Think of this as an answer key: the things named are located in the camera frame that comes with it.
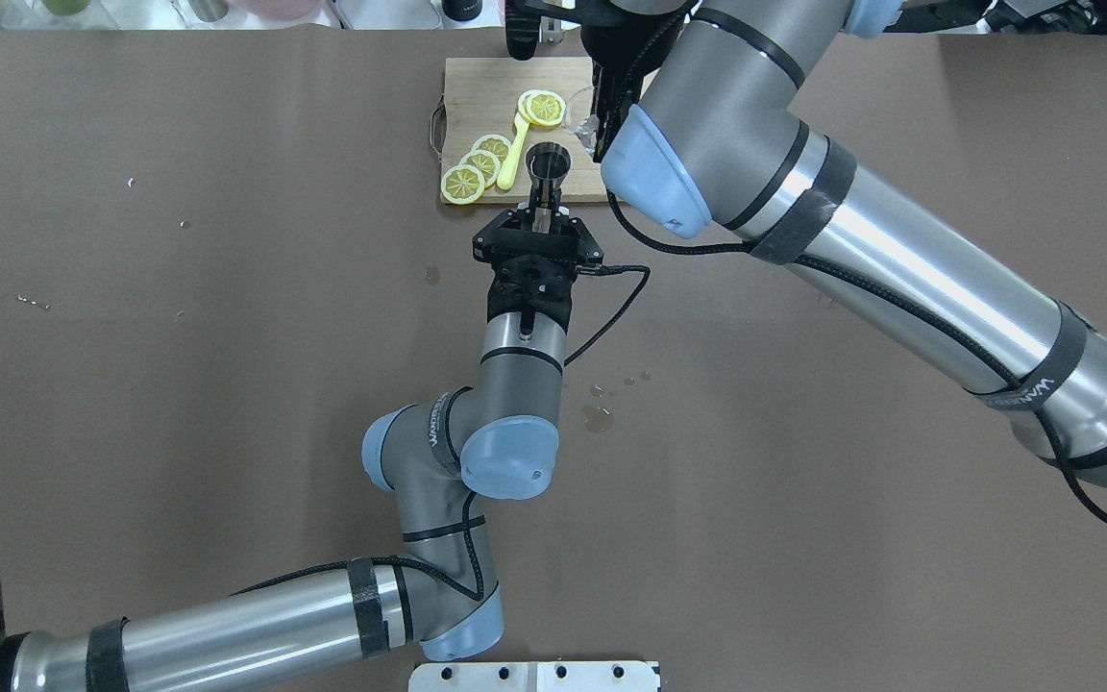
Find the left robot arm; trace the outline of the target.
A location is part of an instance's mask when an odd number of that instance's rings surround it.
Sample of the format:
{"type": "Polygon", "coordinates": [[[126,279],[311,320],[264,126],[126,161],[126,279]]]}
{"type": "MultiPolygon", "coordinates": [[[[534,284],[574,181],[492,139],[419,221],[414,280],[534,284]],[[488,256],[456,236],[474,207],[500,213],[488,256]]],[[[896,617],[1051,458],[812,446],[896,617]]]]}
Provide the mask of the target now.
{"type": "Polygon", "coordinates": [[[478,498],[548,489],[578,277],[603,254],[558,203],[501,211],[473,240],[492,267],[478,381],[366,430],[363,468],[397,503],[403,551],[306,568],[209,605],[111,619],[87,633],[6,634],[0,691],[251,691],[418,643],[478,655],[504,634],[478,498]]]}

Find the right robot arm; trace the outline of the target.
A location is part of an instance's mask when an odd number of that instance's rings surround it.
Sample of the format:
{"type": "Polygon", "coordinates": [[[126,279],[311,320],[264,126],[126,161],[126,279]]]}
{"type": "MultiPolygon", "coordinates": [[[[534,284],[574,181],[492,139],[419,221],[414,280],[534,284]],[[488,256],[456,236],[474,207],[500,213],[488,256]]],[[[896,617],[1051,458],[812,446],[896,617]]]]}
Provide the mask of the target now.
{"type": "Polygon", "coordinates": [[[897,1],[704,1],[603,147],[612,192],[669,233],[710,224],[903,343],[1055,463],[1107,489],[1107,334],[792,113],[834,37],[897,1]]]}

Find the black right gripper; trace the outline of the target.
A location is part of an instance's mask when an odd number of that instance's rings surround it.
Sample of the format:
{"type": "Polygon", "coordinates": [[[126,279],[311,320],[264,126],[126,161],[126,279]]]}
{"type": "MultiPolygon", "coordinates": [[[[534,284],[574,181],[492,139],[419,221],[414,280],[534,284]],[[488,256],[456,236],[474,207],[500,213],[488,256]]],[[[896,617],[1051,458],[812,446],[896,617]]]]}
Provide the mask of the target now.
{"type": "Polygon", "coordinates": [[[687,1],[581,1],[580,38],[593,62],[594,107],[628,107],[663,64],[687,1]]]}

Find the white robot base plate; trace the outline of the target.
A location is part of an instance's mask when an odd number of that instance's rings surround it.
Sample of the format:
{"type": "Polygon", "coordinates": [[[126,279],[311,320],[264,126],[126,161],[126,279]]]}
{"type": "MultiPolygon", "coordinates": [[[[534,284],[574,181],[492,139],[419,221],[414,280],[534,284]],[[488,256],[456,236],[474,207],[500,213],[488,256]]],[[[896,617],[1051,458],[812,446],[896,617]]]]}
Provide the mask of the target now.
{"type": "Polygon", "coordinates": [[[658,662],[484,661],[421,664],[408,691],[663,691],[658,662]]]}

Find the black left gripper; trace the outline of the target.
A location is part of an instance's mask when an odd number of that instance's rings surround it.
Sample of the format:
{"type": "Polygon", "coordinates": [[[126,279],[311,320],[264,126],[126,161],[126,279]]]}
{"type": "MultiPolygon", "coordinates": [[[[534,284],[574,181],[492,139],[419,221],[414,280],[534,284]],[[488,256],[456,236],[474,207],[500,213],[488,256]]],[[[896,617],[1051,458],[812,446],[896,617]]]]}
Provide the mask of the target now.
{"type": "Polygon", "coordinates": [[[504,210],[473,236],[474,259],[493,271],[486,319],[534,312],[568,332],[575,281],[602,266],[603,249],[578,216],[555,213],[548,233],[536,233],[532,220],[530,210],[504,210]]]}

